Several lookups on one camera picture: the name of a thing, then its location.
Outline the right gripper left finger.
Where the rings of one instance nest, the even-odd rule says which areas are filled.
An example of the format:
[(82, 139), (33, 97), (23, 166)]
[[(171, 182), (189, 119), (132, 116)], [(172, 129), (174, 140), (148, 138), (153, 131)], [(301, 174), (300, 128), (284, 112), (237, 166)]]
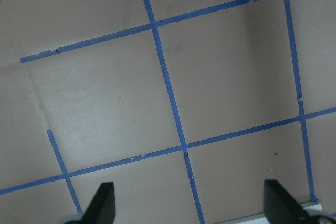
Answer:
[(79, 223), (114, 223), (115, 203), (114, 183), (101, 183)]

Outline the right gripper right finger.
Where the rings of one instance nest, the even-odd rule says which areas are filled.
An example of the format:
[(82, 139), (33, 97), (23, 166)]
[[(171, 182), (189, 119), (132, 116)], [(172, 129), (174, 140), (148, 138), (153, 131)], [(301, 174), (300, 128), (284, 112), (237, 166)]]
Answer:
[(310, 216), (275, 179), (264, 181), (264, 215), (270, 224), (309, 223)]

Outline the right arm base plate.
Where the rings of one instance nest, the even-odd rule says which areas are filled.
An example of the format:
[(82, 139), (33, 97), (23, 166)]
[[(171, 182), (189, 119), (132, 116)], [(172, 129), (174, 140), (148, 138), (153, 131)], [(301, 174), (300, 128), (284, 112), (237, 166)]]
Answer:
[(304, 223), (312, 216), (322, 215), (322, 205), (318, 202), (297, 203), (294, 200), (280, 201), (279, 205), (266, 202), (264, 213), (222, 223)]

